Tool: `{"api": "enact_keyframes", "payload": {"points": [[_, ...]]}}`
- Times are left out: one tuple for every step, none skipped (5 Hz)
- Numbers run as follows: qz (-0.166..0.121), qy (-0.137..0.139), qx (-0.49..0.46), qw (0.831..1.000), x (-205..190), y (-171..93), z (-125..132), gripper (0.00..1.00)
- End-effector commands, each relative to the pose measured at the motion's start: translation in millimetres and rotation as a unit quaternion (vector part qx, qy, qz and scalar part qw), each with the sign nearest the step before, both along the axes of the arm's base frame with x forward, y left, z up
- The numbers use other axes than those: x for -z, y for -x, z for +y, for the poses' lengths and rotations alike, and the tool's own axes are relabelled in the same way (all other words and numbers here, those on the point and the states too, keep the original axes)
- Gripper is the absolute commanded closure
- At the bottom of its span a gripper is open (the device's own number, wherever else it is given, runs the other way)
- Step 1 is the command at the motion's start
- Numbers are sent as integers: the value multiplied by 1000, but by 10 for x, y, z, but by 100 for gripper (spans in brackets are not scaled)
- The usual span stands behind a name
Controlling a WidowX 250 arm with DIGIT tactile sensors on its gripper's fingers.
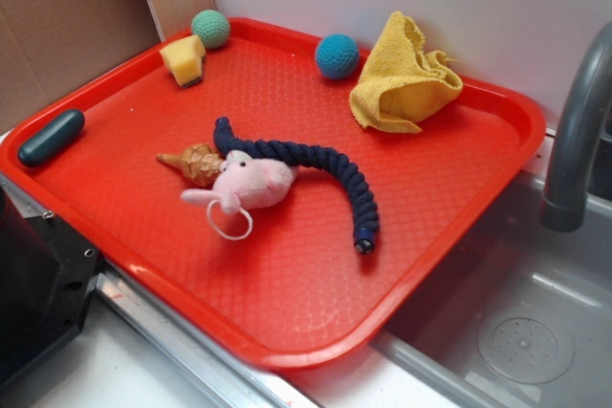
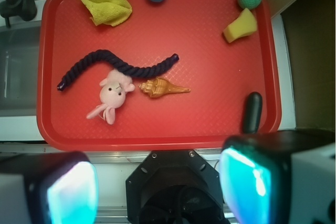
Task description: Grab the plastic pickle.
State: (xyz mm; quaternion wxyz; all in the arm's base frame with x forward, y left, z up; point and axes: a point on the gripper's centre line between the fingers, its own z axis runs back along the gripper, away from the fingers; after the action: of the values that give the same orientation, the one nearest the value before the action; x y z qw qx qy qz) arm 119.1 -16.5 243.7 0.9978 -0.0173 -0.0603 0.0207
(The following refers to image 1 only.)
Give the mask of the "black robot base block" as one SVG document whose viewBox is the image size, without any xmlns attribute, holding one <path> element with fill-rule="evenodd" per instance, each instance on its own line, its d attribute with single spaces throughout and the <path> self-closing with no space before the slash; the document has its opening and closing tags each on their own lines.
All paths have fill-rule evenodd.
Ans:
<svg viewBox="0 0 612 408">
<path fill-rule="evenodd" d="M 102 257 L 58 216 L 1 193 L 1 388 L 80 334 Z"/>
</svg>

